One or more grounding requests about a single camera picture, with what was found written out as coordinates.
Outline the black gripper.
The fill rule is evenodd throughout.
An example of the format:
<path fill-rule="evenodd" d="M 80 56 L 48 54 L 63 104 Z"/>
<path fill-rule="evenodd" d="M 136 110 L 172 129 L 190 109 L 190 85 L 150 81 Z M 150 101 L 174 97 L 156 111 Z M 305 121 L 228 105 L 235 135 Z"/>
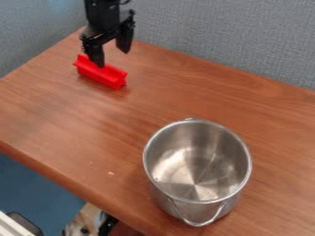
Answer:
<path fill-rule="evenodd" d="M 118 48 L 128 53 L 134 42 L 135 11 L 122 10 L 131 0 L 84 0 L 87 27 L 80 35 L 90 61 L 104 68 L 103 44 L 116 40 Z"/>

